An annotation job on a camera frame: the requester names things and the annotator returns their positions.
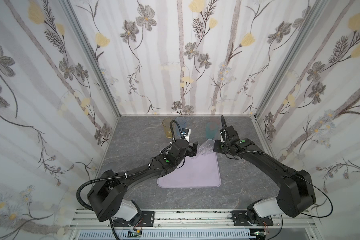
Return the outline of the clear glass tumbler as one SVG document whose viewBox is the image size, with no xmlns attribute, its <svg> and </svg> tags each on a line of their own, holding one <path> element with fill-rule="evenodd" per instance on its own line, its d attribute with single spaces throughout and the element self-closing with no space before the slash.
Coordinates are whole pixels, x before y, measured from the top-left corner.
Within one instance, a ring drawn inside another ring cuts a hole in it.
<svg viewBox="0 0 360 240">
<path fill-rule="evenodd" d="M 209 155 L 214 152 L 215 140 L 208 139 L 200 147 L 199 153 L 201 155 Z"/>
</svg>

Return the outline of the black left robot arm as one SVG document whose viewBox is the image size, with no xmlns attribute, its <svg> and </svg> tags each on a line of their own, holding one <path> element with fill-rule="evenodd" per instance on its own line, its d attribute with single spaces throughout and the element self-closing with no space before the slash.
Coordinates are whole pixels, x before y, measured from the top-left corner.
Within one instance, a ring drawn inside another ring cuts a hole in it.
<svg viewBox="0 0 360 240">
<path fill-rule="evenodd" d="M 146 165 L 119 173 L 108 170 L 100 178 L 83 183 L 76 191 L 77 201 L 85 209 L 93 211 L 99 222 L 112 217 L 130 221 L 139 211 L 134 203 L 125 201 L 128 190 L 183 167 L 185 158 L 195 157 L 197 151 L 198 142 L 190 144 L 186 139 L 176 139 L 158 155 L 150 158 Z"/>
</svg>

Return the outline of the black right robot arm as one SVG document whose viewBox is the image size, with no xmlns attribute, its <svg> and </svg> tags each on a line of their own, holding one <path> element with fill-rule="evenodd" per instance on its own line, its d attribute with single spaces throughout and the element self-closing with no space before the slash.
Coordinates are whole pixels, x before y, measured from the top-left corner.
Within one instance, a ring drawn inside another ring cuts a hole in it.
<svg viewBox="0 0 360 240">
<path fill-rule="evenodd" d="M 311 175 L 296 171 L 262 151 L 253 141 L 240 139 L 230 126 L 220 130 L 221 139 L 215 141 L 214 152 L 243 159 L 266 174 L 279 187 L 276 197 L 251 204 L 253 216 L 265 218 L 285 214 L 294 218 L 316 203 Z"/>
</svg>

